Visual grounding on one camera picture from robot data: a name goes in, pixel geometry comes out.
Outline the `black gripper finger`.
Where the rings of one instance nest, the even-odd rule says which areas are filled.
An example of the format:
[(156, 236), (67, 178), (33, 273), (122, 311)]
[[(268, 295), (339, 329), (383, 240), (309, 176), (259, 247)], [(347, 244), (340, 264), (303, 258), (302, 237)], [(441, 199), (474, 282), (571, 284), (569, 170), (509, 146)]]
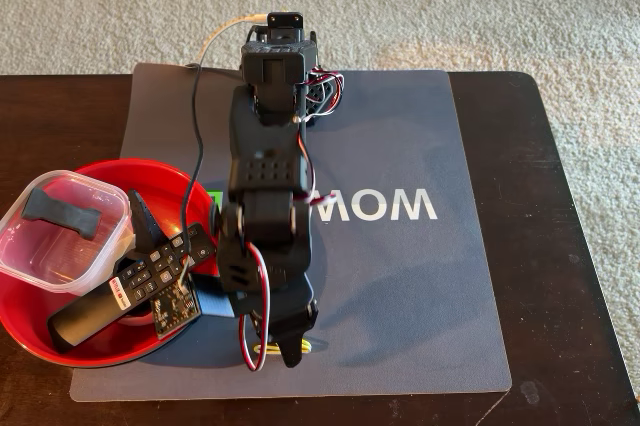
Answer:
[(303, 336), (315, 326), (317, 317), (317, 301), (313, 299), (301, 310), (270, 320), (270, 338), (279, 347), (287, 368), (296, 367), (302, 360)]

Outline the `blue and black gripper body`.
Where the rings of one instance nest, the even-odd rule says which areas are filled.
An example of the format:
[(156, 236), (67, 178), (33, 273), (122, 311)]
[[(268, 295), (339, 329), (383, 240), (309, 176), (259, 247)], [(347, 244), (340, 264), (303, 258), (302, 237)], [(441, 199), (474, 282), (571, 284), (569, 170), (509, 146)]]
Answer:
[[(192, 276), (201, 311), (204, 315), (240, 317), (262, 314), (260, 292), (223, 291), (220, 279), (211, 275)], [(317, 319), (317, 302), (306, 275), (270, 290), (270, 330), (309, 330)]]

